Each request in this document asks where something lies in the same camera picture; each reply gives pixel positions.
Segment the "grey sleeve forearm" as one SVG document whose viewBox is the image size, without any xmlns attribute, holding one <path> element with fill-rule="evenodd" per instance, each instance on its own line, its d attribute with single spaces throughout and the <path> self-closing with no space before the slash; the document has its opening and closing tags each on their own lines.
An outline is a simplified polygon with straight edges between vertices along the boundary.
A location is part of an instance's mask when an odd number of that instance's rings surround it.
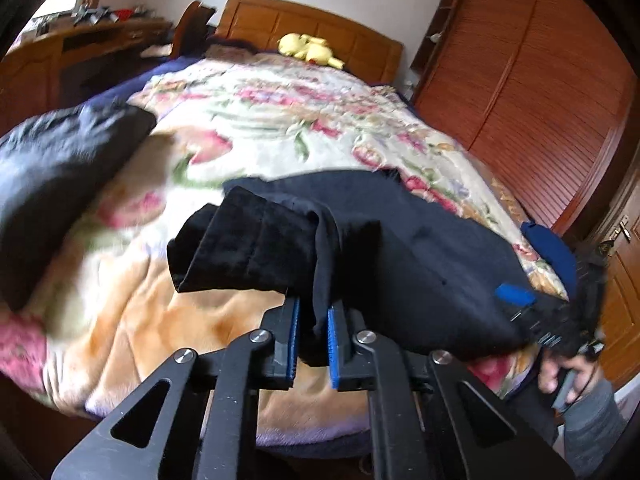
<svg viewBox="0 0 640 480">
<path fill-rule="evenodd" d="M 565 460 L 577 479 L 585 479 L 599 468 L 626 427 L 611 383 L 600 379 L 565 412 L 564 420 Z"/>
</svg>

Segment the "person's right hand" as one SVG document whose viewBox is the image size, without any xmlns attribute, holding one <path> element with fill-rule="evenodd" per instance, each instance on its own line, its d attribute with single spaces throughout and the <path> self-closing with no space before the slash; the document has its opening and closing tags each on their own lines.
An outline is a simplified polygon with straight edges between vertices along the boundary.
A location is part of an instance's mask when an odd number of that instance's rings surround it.
<svg viewBox="0 0 640 480">
<path fill-rule="evenodd" d="M 603 373 L 597 361 L 589 361 L 581 354 L 566 358 L 544 350 L 538 388 L 542 393 L 552 394 L 563 390 L 560 396 L 564 405 L 572 405 L 587 394 L 600 382 Z"/>
</svg>

